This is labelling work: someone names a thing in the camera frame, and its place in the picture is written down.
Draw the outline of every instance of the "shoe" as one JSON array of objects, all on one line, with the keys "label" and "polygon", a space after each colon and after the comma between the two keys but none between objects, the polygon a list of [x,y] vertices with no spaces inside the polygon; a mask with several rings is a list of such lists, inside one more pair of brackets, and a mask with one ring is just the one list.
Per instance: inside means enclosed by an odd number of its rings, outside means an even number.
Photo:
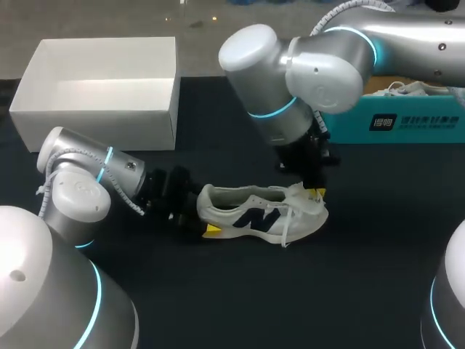
[{"label": "shoe", "polygon": [[251,235],[283,247],[314,233],[328,218],[320,191],[302,183],[289,188],[207,184],[198,196],[197,212],[210,227],[205,238]]},{"label": "shoe", "polygon": [[375,93],[365,96],[430,96],[430,95],[449,95],[447,87],[437,87],[425,84],[422,81],[415,81],[409,85],[405,85],[401,81],[394,81],[387,89],[381,89]]}]

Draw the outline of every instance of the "teal shoe box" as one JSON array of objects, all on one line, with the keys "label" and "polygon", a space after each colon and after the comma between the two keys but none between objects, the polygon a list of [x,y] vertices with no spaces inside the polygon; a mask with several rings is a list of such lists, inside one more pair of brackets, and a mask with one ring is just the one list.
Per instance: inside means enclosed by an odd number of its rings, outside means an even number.
[{"label": "teal shoe box", "polygon": [[465,109],[448,95],[364,96],[352,110],[323,118],[332,143],[465,143]]}]

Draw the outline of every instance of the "gray floor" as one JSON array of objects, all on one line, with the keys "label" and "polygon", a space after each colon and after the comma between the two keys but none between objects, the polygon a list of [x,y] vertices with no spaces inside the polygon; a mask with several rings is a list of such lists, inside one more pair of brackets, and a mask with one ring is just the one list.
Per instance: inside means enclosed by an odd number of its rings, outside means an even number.
[{"label": "gray floor", "polygon": [[334,4],[307,0],[242,7],[226,0],[0,0],[0,79],[21,77],[42,39],[120,36],[176,36],[183,76],[220,75],[219,48],[239,28],[265,23],[283,37],[304,35]]}]

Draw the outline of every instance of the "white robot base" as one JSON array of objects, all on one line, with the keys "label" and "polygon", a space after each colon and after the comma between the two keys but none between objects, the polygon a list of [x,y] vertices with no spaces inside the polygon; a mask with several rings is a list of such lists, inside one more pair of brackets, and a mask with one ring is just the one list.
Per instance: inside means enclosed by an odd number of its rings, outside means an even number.
[{"label": "white robot base", "polygon": [[0,206],[0,348],[136,349],[124,291],[34,214]]}]

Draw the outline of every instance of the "sneaker sole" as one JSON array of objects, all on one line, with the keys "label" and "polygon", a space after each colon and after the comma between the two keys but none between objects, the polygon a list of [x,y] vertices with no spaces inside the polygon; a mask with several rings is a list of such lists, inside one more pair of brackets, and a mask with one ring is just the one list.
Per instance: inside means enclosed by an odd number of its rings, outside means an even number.
[{"label": "sneaker sole", "polygon": [[[326,220],[328,219],[329,212],[326,208],[324,211],[319,215],[315,225],[312,229],[305,230],[301,233],[295,233],[292,235],[288,235],[286,242],[294,242],[304,238],[310,234],[313,234],[315,231],[319,230],[323,224],[325,224]],[[215,232],[215,234],[206,234],[204,238],[240,238],[241,236],[256,236],[257,238],[262,238],[266,242],[270,244],[281,244],[281,235],[272,235],[263,231],[253,230],[248,228],[222,228],[221,230]]]}]

